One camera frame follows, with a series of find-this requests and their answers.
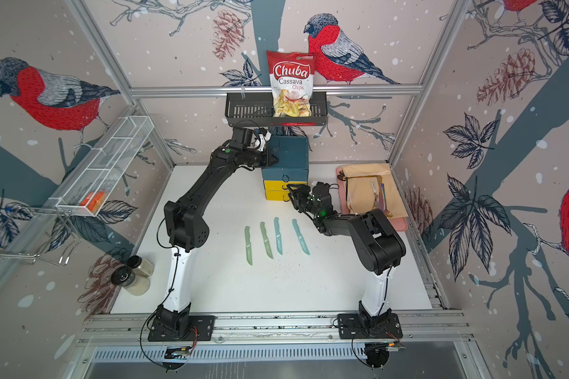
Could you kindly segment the teal top drawer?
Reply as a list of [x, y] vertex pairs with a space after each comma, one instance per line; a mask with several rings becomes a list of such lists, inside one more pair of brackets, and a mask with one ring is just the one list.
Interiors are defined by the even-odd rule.
[[308, 181], [307, 168], [295, 167], [264, 167], [262, 169], [262, 178], [264, 181], [278, 181], [283, 183]]

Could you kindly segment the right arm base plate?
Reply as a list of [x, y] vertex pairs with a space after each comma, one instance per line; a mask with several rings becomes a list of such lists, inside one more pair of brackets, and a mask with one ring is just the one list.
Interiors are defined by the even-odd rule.
[[378, 317], [360, 314], [338, 314], [336, 326], [342, 340], [403, 338], [401, 322], [397, 314], [388, 312]]

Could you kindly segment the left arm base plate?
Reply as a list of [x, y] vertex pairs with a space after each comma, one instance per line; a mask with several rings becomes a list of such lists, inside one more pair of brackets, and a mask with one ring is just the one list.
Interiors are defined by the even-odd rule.
[[149, 342], [210, 341], [217, 318], [213, 315], [174, 316], [161, 314], [153, 319], [148, 335]]

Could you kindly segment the yellow drawer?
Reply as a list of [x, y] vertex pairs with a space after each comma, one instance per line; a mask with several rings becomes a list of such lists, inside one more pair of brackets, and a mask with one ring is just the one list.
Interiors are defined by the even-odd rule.
[[306, 185], [306, 182], [283, 182], [283, 181], [275, 181], [275, 180], [265, 180], [263, 182], [266, 191], [287, 191], [288, 185]]

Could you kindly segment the turquoise knife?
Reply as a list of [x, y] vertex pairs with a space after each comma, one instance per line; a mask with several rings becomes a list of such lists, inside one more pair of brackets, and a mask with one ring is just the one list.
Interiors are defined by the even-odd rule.
[[305, 239], [304, 239], [304, 237], [303, 237], [303, 234], [301, 233], [300, 225], [299, 225], [297, 219], [293, 219], [293, 220], [292, 220], [292, 226], [293, 226], [293, 229], [294, 229], [294, 231], [295, 231], [295, 233], [296, 233], [297, 240], [298, 240], [298, 242], [299, 242], [299, 244], [300, 244], [300, 248], [302, 249], [302, 251], [303, 251], [306, 255], [310, 255], [310, 251], [309, 251], [309, 249], [308, 249], [308, 245], [307, 245], [307, 243], [306, 243], [306, 241], [305, 241]]

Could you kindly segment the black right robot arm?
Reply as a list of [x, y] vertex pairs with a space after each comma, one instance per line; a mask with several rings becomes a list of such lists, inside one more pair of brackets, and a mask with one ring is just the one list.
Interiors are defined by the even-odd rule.
[[406, 245], [383, 211], [347, 215], [337, 212], [328, 183], [319, 182], [313, 187], [289, 183], [286, 189], [293, 208], [308, 216], [319, 233], [351, 238], [360, 263], [371, 273], [360, 300], [360, 312], [367, 317], [389, 314], [390, 278], [406, 255]]

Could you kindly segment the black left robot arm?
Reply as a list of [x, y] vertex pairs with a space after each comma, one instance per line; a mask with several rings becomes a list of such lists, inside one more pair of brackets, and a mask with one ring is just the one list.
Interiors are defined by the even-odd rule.
[[268, 149], [249, 148], [232, 141], [216, 148], [196, 183], [176, 202], [164, 206], [164, 223], [172, 253], [164, 301], [156, 308], [155, 323], [182, 338], [189, 333], [191, 295], [189, 282], [196, 259], [192, 250], [203, 246], [210, 228], [203, 216], [221, 185], [239, 168], [252, 171], [271, 167], [278, 158]]

